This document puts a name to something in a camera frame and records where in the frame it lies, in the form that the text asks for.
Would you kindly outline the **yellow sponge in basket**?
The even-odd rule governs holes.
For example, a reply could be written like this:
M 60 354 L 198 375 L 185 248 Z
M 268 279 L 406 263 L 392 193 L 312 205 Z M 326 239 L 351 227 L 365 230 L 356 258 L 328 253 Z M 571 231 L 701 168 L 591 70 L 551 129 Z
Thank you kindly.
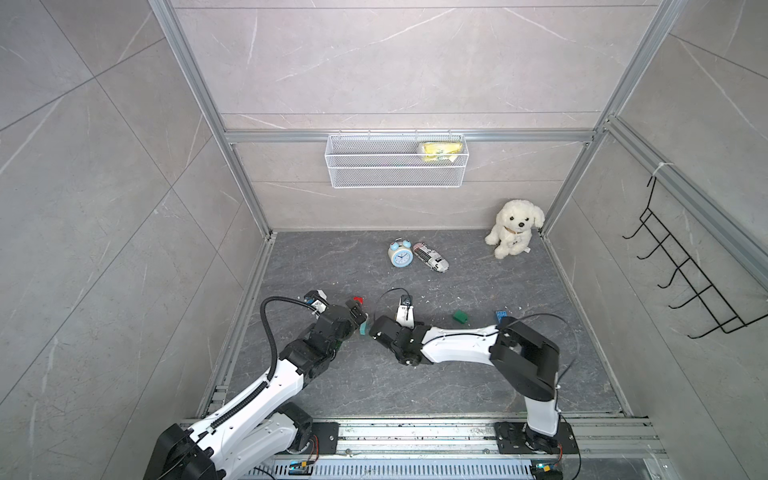
M 423 142 L 417 147 L 417 154 L 425 162 L 453 163 L 464 154 L 461 142 Z

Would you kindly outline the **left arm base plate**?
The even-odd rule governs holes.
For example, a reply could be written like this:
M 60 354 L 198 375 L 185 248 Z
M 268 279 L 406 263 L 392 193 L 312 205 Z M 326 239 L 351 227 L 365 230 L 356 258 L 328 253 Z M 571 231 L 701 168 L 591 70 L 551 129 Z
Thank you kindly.
M 301 454 L 312 451 L 314 455 L 334 455 L 340 438 L 339 430 L 340 424 L 332 421 L 301 425 L 290 449 Z

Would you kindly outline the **dark green lego brick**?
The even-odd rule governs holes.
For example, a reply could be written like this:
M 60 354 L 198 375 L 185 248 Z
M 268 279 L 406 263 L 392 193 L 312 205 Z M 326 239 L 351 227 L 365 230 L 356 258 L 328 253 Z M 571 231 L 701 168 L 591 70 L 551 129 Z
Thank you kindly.
M 467 324 L 467 323 L 468 323 L 468 321 L 469 321 L 469 316 L 468 316 L 468 314 L 467 314 L 466 312 L 464 312 L 464 311 L 461 311 L 461 310 L 456 310 L 456 311 L 453 313 L 453 315 L 452 315 L 452 318 L 453 318 L 455 321 L 457 321 L 457 322 L 459 322 L 459 323 L 461 323 L 461 324 Z

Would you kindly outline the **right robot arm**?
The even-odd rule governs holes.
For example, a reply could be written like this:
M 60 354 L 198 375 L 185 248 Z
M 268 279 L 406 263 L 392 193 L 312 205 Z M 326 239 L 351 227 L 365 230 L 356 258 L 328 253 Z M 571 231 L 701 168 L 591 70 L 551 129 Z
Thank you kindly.
M 403 365 L 462 362 L 494 367 L 524 397 L 526 446 L 537 453 L 560 448 L 560 349 L 522 320 L 507 317 L 495 326 L 448 330 L 420 323 L 407 326 L 380 316 L 366 331 Z

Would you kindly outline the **blue alarm clock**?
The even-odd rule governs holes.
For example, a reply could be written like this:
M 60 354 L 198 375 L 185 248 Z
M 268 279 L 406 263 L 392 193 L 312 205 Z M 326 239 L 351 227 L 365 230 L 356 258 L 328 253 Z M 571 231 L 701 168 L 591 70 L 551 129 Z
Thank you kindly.
M 407 267 L 414 259 L 412 243 L 402 238 L 394 240 L 389 245 L 387 253 L 390 263 L 396 268 Z

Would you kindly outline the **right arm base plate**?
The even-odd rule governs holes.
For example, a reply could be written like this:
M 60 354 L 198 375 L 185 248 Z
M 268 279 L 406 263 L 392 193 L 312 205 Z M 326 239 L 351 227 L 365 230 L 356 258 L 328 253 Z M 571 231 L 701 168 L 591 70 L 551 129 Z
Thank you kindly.
M 496 422 L 493 424 L 494 438 L 501 454 L 548 454 L 572 455 L 580 449 L 572 427 L 560 419 L 553 437 L 534 432 L 525 422 Z

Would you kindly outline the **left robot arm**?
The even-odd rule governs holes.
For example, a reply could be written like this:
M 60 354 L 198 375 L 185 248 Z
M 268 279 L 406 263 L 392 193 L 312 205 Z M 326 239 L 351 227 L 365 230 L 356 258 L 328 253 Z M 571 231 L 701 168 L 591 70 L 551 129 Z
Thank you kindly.
M 267 318 L 272 303 L 308 309 L 315 322 L 283 350 Z M 269 348 L 268 370 L 234 399 L 184 429 L 173 424 L 158 437 L 146 479 L 239 479 L 269 457 L 297 451 L 309 440 L 311 419 L 287 403 L 325 372 L 342 343 L 367 320 L 356 298 L 333 305 L 321 290 L 303 299 L 269 296 L 259 306 Z

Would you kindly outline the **aluminium mounting rail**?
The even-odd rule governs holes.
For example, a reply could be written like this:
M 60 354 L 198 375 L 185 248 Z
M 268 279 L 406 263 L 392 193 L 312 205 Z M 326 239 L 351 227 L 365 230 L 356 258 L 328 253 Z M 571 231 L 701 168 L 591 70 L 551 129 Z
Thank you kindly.
M 307 457 L 375 458 L 406 456 L 479 455 L 512 456 L 536 460 L 558 458 L 650 458 L 664 455 L 665 448 L 650 421 L 624 417 L 575 417 L 564 419 L 573 429 L 580 452 L 572 455 L 501 454 L 494 438 L 493 424 L 519 418 L 347 418 L 326 421 L 340 424 L 340 438 L 334 455 L 280 453 Z

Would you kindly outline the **white plush dog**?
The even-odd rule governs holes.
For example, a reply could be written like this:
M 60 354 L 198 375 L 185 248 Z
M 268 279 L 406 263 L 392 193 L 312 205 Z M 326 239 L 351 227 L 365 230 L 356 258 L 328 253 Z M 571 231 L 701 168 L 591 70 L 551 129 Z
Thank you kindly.
M 528 200 L 508 201 L 497 213 L 495 224 L 485 237 L 485 243 L 494 247 L 494 257 L 504 259 L 529 253 L 532 231 L 540 230 L 545 221 L 544 211 Z

